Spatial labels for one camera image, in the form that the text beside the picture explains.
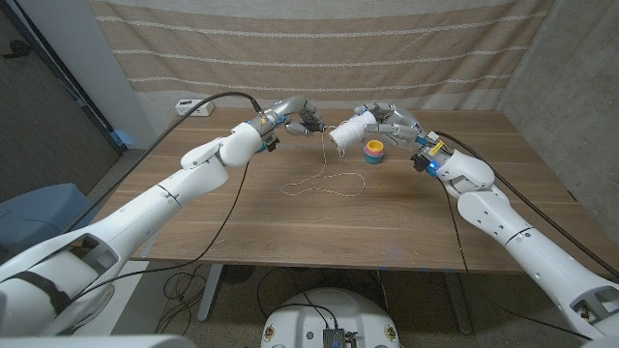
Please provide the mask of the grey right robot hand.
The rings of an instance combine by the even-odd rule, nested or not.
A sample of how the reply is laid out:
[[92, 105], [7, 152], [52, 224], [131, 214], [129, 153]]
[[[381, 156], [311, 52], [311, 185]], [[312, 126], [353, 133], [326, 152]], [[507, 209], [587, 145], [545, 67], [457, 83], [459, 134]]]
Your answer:
[[354, 109], [356, 115], [366, 111], [374, 117], [376, 126], [365, 126], [365, 131], [380, 133], [387, 144], [412, 152], [411, 160], [418, 172], [434, 175], [451, 158], [453, 151], [435, 132], [424, 128], [411, 111], [385, 102], [362, 104]]

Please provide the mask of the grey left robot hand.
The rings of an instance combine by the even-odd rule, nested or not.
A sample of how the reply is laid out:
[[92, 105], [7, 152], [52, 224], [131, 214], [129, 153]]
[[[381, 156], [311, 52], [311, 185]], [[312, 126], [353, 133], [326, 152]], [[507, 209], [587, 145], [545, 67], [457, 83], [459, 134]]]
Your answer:
[[284, 127], [292, 135], [312, 135], [324, 132], [326, 125], [317, 107], [304, 96], [294, 96], [276, 101], [264, 111], [261, 131]]

